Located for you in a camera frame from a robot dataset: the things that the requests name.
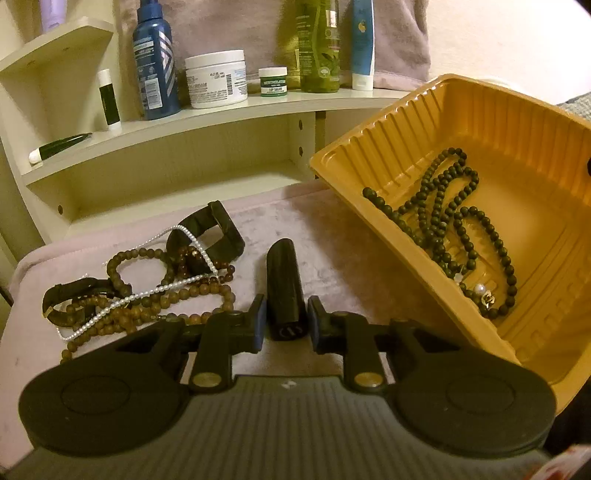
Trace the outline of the black cylinder case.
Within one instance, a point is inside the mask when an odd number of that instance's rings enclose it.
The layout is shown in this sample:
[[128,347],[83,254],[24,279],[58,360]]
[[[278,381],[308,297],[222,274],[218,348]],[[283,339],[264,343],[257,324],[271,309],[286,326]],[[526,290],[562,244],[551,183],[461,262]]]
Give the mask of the black cylinder case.
[[266,254],[266,324],[276,341],[294,341],[310,333],[296,249],[290,238],[277,240]]

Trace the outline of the black smart watch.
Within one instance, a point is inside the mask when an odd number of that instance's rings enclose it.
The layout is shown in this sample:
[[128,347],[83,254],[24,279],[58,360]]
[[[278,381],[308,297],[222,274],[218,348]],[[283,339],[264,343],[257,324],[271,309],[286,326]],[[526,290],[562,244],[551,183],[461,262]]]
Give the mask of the black smart watch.
[[215,265],[231,263],[245,251],[245,240],[219,201],[209,202],[185,217],[178,226],[169,233],[166,252],[172,264],[181,270],[197,273],[208,270],[204,256],[189,235],[200,242]]

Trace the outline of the orange plastic tray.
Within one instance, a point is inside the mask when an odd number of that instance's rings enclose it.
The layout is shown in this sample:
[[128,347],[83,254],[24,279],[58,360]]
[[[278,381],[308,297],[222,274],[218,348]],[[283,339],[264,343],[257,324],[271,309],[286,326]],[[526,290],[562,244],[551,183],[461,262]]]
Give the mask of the orange plastic tray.
[[590,376],[590,124],[444,75],[311,157],[475,345],[559,409]]

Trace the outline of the cream wooden shelf unit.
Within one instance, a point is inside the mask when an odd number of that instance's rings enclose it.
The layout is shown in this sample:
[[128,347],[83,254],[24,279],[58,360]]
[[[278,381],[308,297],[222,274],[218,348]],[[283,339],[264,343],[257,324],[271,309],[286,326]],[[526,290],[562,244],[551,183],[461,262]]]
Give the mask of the cream wooden shelf unit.
[[[325,118],[342,132],[398,98],[389,90],[256,95],[228,107],[138,117],[122,60],[119,6],[72,1],[66,22],[40,30],[34,1],[1,5],[1,151],[20,198],[47,243],[215,199],[311,179]],[[121,130],[103,113],[97,73],[109,69]],[[92,137],[37,165],[31,151]]]

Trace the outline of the white cream jar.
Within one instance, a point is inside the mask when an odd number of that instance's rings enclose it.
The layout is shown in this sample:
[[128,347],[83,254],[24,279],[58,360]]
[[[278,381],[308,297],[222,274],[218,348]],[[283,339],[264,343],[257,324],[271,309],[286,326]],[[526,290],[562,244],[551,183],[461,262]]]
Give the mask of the white cream jar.
[[191,107],[221,107],[247,99],[245,53],[242,50],[188,57],[184,65]]

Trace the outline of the small green-label jar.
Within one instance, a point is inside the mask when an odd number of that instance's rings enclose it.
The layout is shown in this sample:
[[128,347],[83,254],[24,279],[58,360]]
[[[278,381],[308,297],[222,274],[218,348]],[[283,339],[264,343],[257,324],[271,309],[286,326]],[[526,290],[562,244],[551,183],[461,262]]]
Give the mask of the small green-label jar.
[[287,67],[273,66],[259,68],[260,95],[283,97],[287,95]]

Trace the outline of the dark green small tube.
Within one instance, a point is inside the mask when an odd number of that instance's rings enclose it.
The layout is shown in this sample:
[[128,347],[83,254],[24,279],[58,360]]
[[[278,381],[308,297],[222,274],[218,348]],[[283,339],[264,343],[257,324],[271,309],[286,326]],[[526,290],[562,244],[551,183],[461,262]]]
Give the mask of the dark green small tube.
[[84,140],[87,140],[92,137],[90,132],[77,134],[73,136],[69,136],[66,138],[62,138],[59,140],[52,141],[50,143],[41,145],[37,149],[30,152],[28,156],[29,163],[34,166],[39,164],[40,162],[68,149],[71,148]]

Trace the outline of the black white lip balm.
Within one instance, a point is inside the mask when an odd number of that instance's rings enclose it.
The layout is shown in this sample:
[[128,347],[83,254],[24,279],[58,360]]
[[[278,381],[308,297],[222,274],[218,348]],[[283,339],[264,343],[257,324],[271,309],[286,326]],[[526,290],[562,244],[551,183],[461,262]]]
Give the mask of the black white lip balm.
[[107,128],[111,132],[118,132],[121,130],[121,121],[110,70],[100,70],[97,73],[97,81]]

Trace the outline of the blue spray bottle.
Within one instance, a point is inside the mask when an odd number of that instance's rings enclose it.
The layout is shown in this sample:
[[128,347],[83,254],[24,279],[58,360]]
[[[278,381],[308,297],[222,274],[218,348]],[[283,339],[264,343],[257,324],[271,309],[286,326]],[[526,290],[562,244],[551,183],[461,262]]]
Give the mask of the blue spray bottle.
[[171,27],[156,0],[141,0],[136,13],[132,46],[144,118],[160,119],[180,110]]

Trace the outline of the pink hanging towel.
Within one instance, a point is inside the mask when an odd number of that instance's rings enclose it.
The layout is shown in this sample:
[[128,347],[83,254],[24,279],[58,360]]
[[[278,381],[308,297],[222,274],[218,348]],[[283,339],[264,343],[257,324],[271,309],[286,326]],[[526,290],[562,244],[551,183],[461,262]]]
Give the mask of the pink hanging towel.
[[[188,101],[184,60],[224,50],[245,51],[249,92],[259,91],[259,69],[286,66],[287,85],[300,86],[296,1],[162,1],[172,30],[178,95]],[[427,1],[376,1],[375,77],[378,89],[410,91],[428,80],[431,66]]]

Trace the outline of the blue white tube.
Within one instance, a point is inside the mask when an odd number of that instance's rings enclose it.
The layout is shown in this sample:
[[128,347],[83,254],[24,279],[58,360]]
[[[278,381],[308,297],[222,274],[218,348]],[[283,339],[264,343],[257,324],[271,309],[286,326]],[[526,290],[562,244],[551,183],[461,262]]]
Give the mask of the blue white tube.
[[375,9],[373,0],[352,2],[352,88],[370,91],[375,76]]

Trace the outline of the green olive spray bottle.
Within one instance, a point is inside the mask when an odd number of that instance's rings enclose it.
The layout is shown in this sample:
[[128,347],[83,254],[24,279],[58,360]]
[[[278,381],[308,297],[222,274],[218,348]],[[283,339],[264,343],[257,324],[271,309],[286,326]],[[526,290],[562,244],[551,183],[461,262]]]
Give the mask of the green olive spray bottle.
[[301,90],[335,93],[341,83],[339,2],[295,2]]

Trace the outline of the grey checked pillow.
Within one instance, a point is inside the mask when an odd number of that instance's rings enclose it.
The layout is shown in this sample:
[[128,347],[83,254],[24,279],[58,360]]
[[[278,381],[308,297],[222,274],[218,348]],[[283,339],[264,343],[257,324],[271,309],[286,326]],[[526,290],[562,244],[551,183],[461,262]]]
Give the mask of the grey checked pillow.
[[591,120],[591,93],[588,92],[558,104],[558,107],[585,120]]

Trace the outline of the purple tube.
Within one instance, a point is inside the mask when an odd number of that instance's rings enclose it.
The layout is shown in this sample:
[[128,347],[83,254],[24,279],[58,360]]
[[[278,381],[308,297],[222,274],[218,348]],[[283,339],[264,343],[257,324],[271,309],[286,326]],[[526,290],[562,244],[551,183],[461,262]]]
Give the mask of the purple tube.
[[67,0],[40,0],[42,32],[64,24],[67,16]]

